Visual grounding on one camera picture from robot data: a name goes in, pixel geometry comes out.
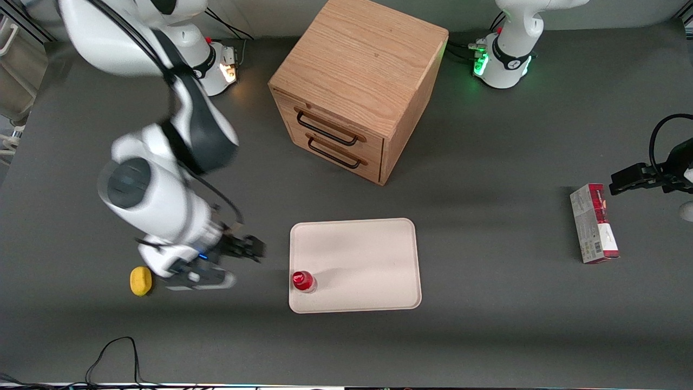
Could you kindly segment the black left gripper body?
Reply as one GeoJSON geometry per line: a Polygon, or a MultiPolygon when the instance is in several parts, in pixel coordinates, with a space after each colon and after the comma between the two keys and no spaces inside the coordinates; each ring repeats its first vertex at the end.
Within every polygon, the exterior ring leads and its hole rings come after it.
{"type": "Polygon", "coordinates": [[[692,193],[691,178],[685,176],[691,170],[691,164],[692,138],[674,147],[662,163],[662,174],[666,178],[666,183],[662,186],[663,193],[692,193]]]}

